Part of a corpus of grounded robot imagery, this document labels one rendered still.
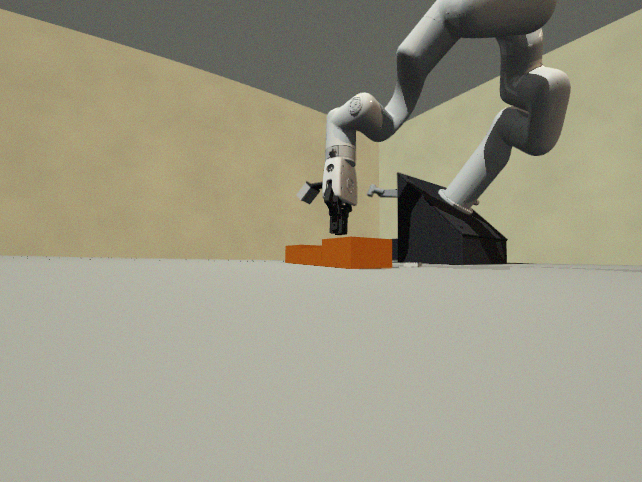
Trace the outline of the orange bin with nuts and bolts label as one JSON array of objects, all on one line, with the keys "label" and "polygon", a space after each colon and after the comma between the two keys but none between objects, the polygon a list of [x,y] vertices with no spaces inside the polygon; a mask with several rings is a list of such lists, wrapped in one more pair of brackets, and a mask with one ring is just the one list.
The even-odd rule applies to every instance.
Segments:
[{"label": "orange bin with nuts and bolts label", "polygon": [[392,268],[392,239],[341,237],[286,246],[285,263],[346,269]]}]

